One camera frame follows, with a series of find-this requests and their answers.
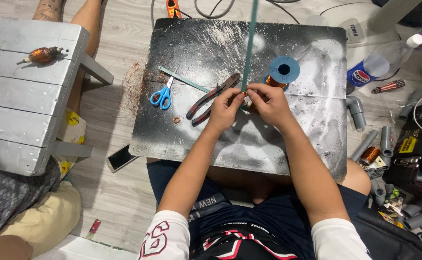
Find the blue scissors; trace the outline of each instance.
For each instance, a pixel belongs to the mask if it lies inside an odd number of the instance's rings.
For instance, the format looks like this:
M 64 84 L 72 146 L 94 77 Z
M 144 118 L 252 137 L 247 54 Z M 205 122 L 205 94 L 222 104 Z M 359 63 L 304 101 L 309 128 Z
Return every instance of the blue scissors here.
M 162 90 L 156 91 L 153 93 L 153 95 L 150 97 L 150 103 L 153 105 L 160 104 L 161 109 L 168 109 L 171 106 L 171 85 L 173 84 L 174 77 L 170 77 L 167 81 L 166 85 L 163 87 Z

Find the blue spool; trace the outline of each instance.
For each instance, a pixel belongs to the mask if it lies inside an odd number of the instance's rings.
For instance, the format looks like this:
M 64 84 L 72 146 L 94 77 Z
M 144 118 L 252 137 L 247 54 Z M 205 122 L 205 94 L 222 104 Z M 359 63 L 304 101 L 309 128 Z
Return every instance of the blue spool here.
M 267 77 L 270 76 L 276 82 L 287 84 L 283 91 L 288 89 L 290 83 L 295 81 L 300 73 L 299 63 L 290 56 L 278 56 L 273 59 L 269 65 L 269 73 L 263 78 L 263 83 L 266 82 Z

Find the pliers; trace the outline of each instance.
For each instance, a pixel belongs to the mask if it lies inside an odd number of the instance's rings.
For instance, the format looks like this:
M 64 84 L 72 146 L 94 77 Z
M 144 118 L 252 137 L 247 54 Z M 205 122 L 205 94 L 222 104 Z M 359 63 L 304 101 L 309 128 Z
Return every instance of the pliers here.
M 224 81 L 224 83 L 220 86 L 217 86 L 215 89 L 209 91 L 206 95 L 204 95 L 202 98 L 200 98 L 191 108 L 188 110 L 187 115 L 185 117 L 188 120 L 191 120 L 195 113 L 206 103 L 208 103 L 211 99 L 219 96 L 222 92 L 224 92 L 226 89 L 230 87 L 234 87 L 238 84 L 240 81 L 240 74 L 235 73 L 231 75 L 227 80 Z M 200 116 L 195 118 L 191 121 L 192 126 L 197 126 L 201 124 L 203 121 L 208 119 L 208 117 L 211 115 L 211 106 Z

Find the white sleeve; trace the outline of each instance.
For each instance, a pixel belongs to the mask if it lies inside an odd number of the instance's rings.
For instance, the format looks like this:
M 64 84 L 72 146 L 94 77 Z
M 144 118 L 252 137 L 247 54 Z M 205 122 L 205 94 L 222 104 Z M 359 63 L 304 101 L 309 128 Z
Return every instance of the white sleeve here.
M 371 260 L 367 247 L 354 225 L 341 218 L 330 218 L 312 227 L 317 260 Z
M 187 260 L 190 232 L 184 216 L 171 210 L 155 214 L 145 234 L 139 260 Z

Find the gray patterned cloth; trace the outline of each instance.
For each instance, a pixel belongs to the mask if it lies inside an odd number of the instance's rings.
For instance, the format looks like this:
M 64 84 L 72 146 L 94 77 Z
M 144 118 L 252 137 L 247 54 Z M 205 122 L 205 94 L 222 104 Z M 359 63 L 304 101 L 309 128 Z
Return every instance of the gray patterned cloth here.
M 28 177 L 0 171 L 0 230 L 12 218 L 39 202 L 60 186 L 60 170 L 51 157 L 45 173 Z

